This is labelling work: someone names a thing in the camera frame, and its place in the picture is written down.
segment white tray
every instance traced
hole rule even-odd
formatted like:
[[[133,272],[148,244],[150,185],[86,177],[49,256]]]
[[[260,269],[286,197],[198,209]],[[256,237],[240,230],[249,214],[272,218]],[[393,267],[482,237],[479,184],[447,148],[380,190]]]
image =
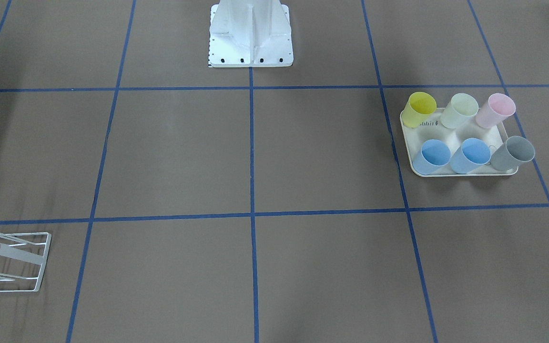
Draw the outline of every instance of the white tray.
[[[441,178],[444,176],[506,176],[518,172],[518,167],[508,171],[498,171],[491,167],[489,162],[486,163],[486,165],[482,165],[482,167],[475,169],[471,174],[457,174],[450,168],[449,164],[430,175],[417,173],[412,166],[412,158],[414,158],[418,150],[420,150],[421,145],[428,139],[440,139],[440,141],[443,141],[448,145],[451,156],[461,146],[461,143],[468,138],[477,138],[484,141],[484,143],[488,145],[491,154],[508,139],[508,133],[505,131],[503,123],[497,124],[494,128],[484,129],[478,126],[476,121],[472,118],[456,129],[445,128],[444,125],[442,125],[442,122],[440,122],[442,111],[444,111],[443,108],[436,109],[429,119],[413,129],[401,123],[401,130],[404,133],[404,140],[406,141],[406,151],[408,152],[410,168],[412,168],[414,174],[423,178]]]

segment cup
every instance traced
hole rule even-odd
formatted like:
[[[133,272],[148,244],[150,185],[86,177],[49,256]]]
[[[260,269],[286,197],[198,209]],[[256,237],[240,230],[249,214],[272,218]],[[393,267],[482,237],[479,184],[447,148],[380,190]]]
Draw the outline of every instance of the cup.
[[[518,167],[535,158],[535,148],[527,139],[514,135],[490,158],[490,165],[501,172]]]
[[[421,150],[412,159],[417,173],[429,175],[450,161],[450,149],[443,141],[430,139],[421,145]]]
[[[416,128],[436,111],[436,100],[424,91],[412,93],[401,113],[401,121],[409,128]]]
[[[450,167],[457,174],[467,174],[470,171],[486,164],[490,159],[488,145],[477,138],[468,138],[463,141],[459,149],[450,159]]]
[[[442,125],[449,129],[455,129],[464,124],[478,112],[478,102],[473,96],[465,93],[455,94],[444,113],[440,116]]]
[[[476,115],[476,123],[485,129],[501,123],[516,113],[516,104],[509,96],[501,93],[495,93],[488,97],[484,106]]]

